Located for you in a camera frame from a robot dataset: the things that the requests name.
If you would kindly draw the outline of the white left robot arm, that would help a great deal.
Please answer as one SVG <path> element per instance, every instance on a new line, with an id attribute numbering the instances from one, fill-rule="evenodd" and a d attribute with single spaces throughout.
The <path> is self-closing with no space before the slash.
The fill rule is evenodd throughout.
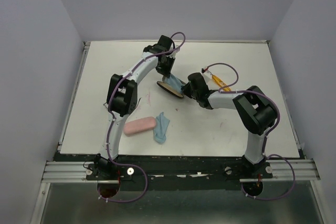
<path id="1" fill-rule="evenodd" d="M 176 52 L 173 37 L 162 35 L 158 42 L 143 49 L 139 61 L 122 75 L 114 74 L 110 79 L 107 95 L 109 127 L 102 150 L 95 156 L 94 165 L 104 179 L 112 179 L 117 167 L 124 166 L 144 170 L 133 164 L 121 164 L 115 161 L 119 155 L 119 143 L 127 118 L 135 110 L 138 102 L 138 84 L 155 69 L 159 74 L 169 77 Z"/>

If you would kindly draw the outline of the black glasses case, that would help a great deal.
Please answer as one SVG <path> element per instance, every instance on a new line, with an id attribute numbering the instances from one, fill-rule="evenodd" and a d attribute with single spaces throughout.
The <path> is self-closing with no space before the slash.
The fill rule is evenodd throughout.
<path id="1" fill-rule="evenodd" d="M 184 98 L 184 95 L 182 95 L 181 93 L 179 93 L 178 91 L 174 90 L 169 84 L 164 83 L 162 81 L 157 81 L 156 84 L 162 88 L 163 90 L 165 90 L 166 92 L 168 92 L 169 94 L 173 95 L 174 97 L 177 97 L 179 99 Z"/>

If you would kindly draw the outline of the light blue cleaning cloth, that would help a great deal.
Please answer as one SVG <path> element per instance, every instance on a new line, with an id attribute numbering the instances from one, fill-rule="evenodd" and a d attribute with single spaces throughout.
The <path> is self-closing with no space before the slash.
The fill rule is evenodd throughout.
<path id="1" fill-rule="evenodd" d="M 173 74 L 170 74 L 169 77 L 165 77 L 163 82 L 168 84 L 174 91 L 178 93 L 182 93 L 182 88 L 185 86 L 185 83 Z"/>

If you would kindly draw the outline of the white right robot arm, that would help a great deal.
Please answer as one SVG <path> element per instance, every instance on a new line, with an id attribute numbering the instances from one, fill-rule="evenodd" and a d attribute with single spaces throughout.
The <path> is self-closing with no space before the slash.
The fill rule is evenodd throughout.
<path id="1" fill-rule="evenodd" d="M 188 76 L 182 94 L 205 109 L 234 109 L 248 131 L 247 147 L 241 158 L 240 173 L 255 177 L 266 161 L 265 148 L 269 133 L 279 123 L 277 106 L 257 87 L 242 91 L 211 90 L 200 73 Z"/>

